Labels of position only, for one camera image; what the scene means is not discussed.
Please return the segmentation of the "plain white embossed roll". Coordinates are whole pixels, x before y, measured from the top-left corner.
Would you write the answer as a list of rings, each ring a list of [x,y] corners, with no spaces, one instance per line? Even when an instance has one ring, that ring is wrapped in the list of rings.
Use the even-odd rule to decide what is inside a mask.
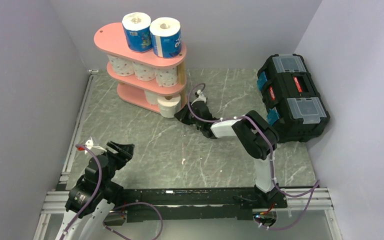
[[[164,118],[174,118],[175,114],[181,110],[181,96],[179,94],[171,96],[157,97],[159,113]]]

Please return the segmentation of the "plain white paper roll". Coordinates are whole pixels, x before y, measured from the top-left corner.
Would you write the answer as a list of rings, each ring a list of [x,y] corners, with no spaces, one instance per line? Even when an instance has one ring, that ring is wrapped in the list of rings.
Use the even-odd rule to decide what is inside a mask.
[[[151,91],[147,91],[147,90],[144,91],[144,94],[145,94],[146,101],[150,105],[157,106],[159,104],[158,103],[158,97],[159,97],[158,94],[151,92]]]

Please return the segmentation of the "pink three-tier shelf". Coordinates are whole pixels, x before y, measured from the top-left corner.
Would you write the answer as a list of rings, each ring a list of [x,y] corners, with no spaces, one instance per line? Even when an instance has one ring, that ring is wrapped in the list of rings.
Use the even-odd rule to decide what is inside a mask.
[[[118,81],[117,94],[123,101],[165,118],[172,118],[186,105],[186,45],[174,58],[158,57],[152,50],[132,51],[120,22],[101,27],[94,43],[107,54],[106,70]]]

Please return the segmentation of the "floral paper roll large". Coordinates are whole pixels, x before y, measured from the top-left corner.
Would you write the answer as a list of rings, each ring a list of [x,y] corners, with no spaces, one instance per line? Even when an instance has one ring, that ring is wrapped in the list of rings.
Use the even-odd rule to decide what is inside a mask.
[[[131,60],[111,54],[107,54],[107,57],[113,71],[117,75],[126,77],[134,74],[133,63]]]

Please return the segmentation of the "blue paper roll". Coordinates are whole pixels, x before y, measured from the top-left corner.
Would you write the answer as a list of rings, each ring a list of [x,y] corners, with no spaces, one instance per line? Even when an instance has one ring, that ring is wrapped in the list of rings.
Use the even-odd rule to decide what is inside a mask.
[[[149,26],[153,52],[160,58],[170,59],[182,50],[181,24],[172,17],[159,17]]]

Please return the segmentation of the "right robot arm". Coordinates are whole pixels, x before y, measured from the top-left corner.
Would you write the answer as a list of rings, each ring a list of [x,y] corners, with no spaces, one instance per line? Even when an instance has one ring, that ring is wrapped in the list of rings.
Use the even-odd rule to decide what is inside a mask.
[[[184,106],[174,117],[188,126],[195,126],[206,138],[236,137],[245,151],[254,159],[255,200],[269,207],[279,194],[274,172],[274,153],[279,141],[278,133],[256,111],[229,119],[215,118],[203,101]]]

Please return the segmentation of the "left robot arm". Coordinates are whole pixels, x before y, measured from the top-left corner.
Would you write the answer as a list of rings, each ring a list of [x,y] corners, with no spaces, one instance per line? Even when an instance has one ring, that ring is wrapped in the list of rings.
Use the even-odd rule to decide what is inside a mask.
[[[113,182],[116,171],[133,158],[134,144],[106,143],[106,148],[89,139],[76,148],[91,155],[83,175],[68,193],[57,240],[90,240],[111,210],[124,203],[124,188]]]

